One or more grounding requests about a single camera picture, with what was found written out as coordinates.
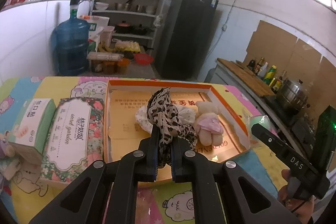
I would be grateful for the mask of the person right hand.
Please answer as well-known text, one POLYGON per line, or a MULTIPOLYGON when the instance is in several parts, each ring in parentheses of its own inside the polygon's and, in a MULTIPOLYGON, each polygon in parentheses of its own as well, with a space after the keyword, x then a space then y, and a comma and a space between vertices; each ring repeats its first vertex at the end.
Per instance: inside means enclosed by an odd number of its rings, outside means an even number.
POLYGON ((311 197, 308 201, 290 199, 288 197, 288 186, 285 185, 278 191, 278 201, 290 210, 301 223, 313 223, 314 197, 311 197))

